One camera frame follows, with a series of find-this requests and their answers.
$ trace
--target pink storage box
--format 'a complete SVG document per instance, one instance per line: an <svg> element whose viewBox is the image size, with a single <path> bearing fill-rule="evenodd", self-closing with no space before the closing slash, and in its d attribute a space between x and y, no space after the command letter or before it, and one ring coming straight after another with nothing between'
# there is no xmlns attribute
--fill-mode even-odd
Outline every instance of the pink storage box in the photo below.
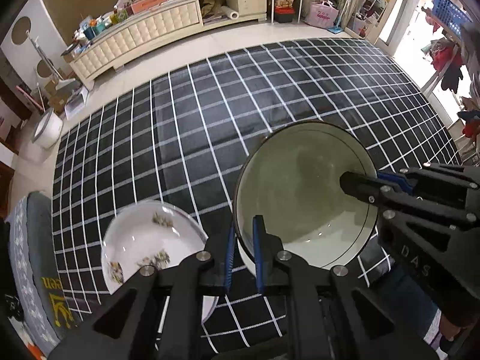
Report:
<svg viewBox="0 0 480 360"><path fill-rule="evenodd" d="M305 22L314 27L331 28L338 16L338 9L320 3L310 3L310 12Z"/></svg>
<svg viewBox="0 0 480 360"><path fill-rule="evenodd" d="M131 10L133 13L139 13L154 7L155 5L159 5L164 3L167 0L137 0L131 3Z"/></svg>

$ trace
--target laundry basket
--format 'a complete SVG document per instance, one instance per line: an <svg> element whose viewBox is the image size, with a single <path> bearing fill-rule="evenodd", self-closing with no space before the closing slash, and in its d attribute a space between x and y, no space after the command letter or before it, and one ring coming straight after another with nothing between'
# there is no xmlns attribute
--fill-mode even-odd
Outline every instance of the laundry basket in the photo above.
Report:
<svg viewBox="0 0 480 360"><path fill-rule="evenodd" d="M432 13L459 38L462 24L472 20L450 0L433 0Z"/></svg>

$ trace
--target black tablecloth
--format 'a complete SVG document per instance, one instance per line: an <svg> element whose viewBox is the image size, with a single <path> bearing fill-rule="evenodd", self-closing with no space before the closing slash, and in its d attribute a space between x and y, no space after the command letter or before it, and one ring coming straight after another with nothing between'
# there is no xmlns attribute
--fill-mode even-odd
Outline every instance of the black tablecloth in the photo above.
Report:
<svg viewBox="0 0 480 360"><path fill-rule="evenodd" d="M53 240L73 312L85 317L108 296L100 242L122 207L163 200L213 235L230 226L234 187L248 153L276 128L305 119L347 129L377 169L460 160L418 87L363 40L265 44L177 69L113 100L62 137ZM392 263L374 232L349 268L370 285ZM206 355L286 329L283 299L256 293L237 250L234 267L231 293L204 326Z"/></svg>

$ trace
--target red box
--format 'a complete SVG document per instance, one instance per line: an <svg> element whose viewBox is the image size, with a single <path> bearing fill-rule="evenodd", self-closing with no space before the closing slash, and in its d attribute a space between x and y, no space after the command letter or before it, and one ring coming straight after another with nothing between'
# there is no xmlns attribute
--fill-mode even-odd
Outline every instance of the red box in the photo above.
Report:
<svg viewBox="0 0 480 360"><path fill-rule="evenodd" d="M137 0L131 3L131 10L133 13L143 12L147 9L154 7L155 5L160 5L167 0Z"/></svg>

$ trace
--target paper roll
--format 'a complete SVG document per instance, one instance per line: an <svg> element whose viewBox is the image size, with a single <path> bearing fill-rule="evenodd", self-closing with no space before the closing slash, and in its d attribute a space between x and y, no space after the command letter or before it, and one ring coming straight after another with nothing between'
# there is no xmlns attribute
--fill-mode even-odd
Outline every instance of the paper roll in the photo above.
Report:
<svg viewBox="0 0 480 360"><path fill-rule="evenodd" d="M222 12L229 17L229 19L236 20L239 18L239 13L232 8L222 6Z"/></svg>

